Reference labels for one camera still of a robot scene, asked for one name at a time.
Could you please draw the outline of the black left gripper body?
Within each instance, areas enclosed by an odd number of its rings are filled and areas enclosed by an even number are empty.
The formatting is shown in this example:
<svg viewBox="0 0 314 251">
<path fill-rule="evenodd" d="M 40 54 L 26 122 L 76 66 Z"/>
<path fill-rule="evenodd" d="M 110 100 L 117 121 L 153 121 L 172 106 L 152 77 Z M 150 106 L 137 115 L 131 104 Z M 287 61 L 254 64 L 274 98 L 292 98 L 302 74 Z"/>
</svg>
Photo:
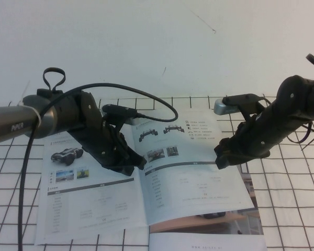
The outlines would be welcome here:
<svg viewBox="0 0 314 251">
<path fill-rule="evenodd" d="M 86 126 L 70 130 L 70 135 L 79 142 L 103 168 L 122 173 L 126 166 L 133 166 L 130 147 L 124 136 L 106 121 L 99 126 Z"/>
</svg>

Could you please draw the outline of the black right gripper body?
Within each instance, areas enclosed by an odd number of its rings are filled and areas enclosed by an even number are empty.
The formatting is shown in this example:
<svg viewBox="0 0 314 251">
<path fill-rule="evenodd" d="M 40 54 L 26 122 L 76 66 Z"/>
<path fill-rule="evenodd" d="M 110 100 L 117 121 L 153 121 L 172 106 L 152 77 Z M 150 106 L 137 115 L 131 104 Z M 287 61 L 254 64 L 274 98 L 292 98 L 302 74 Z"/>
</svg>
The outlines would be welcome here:
<svg viewBox="0 0 314 251">
<path fill-rule="evenodd" d="M 294 131 L 294 108 L 287 104 L 258 104 L 255 111 L 241 109 L 245 123 L 233 137 L 235 164 L 266 158 L 270 149 Z"/>
</svg>

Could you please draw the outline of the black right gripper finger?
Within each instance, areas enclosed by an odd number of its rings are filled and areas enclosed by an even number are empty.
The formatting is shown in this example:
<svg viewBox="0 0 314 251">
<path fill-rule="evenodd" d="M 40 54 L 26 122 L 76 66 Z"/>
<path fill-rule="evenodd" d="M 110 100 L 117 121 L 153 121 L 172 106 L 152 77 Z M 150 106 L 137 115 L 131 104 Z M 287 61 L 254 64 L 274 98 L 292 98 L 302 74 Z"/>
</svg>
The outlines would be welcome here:
<svg viewBox="0 0 314 251">
<path fill-rule="evenodd" d="M 217 158 L 235 156 L 234 138 L 223 138 L 214 148 Z"/>
<path fill-rule="evenodd" d="M 225 169 L 229 166 L 236 166 L 240 164 L 240 161 L 238 159 L 237 155 L 233 154 L 222 154 L 217 156 L 215 163 L 219 170 Z"/>
</svg>

